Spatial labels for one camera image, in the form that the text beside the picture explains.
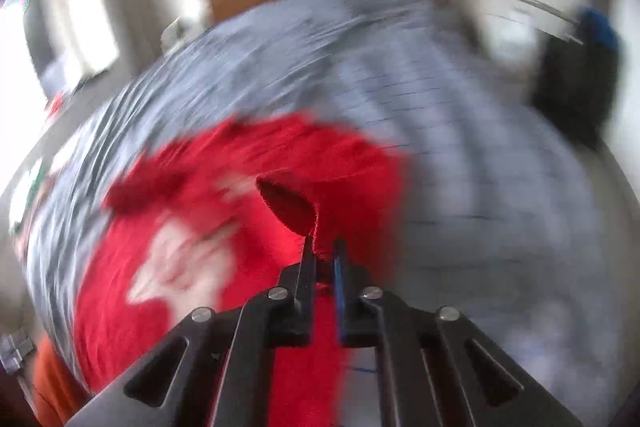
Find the red knit sweater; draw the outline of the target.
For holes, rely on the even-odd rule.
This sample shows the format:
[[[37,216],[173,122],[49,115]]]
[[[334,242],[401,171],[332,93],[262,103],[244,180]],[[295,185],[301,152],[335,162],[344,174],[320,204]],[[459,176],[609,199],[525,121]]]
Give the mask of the red knit sweater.
[[[140,157],[108,189],[112,220],[76,299],[81,375],[99,392],[186,314],[226,311],[272,287],[311,241],[322,267],[344,239],[388,265],[405,157],[302,114],[229,119]]]

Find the orange trousers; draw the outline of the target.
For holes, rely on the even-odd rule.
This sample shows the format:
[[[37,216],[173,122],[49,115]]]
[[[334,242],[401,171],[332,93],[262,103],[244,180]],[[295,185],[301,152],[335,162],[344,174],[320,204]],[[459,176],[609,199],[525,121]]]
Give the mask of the orange trousers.
[[[47,335],[43,335],[37,345],[32,384],[36,418],[41,426],[64,426],[90,400]]]

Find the black blue jacket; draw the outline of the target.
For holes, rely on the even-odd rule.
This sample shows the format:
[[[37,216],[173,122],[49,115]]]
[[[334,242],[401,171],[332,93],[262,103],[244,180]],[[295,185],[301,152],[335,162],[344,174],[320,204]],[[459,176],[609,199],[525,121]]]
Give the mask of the black blue jacket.
[[[578,13],[572,29],[551,36],[530,95],[532,104],[568,141],[597,150],[620,78],[620,38],[593,8]]]

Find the white desk fan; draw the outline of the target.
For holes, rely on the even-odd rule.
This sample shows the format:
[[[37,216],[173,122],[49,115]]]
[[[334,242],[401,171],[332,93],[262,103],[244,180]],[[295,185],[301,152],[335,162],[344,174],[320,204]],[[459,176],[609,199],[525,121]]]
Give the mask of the white desk fan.
[[[185,17],[176,18],[160,35],[160,47],[163,54],[173,54],[182,46],[186,46],[193,41],[200,32],[201,25],[199,22],[194,22],[194,20]]]

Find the white desk cabinet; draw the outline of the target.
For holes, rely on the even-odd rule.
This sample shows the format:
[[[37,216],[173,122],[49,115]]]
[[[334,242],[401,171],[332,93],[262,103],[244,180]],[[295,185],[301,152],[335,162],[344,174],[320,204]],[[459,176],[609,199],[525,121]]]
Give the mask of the white desk cabinet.
[[[576,24],[573,14],[540,0],[465,0],[478,40],[502,67],[533,69],[547,36],[562,36]]]

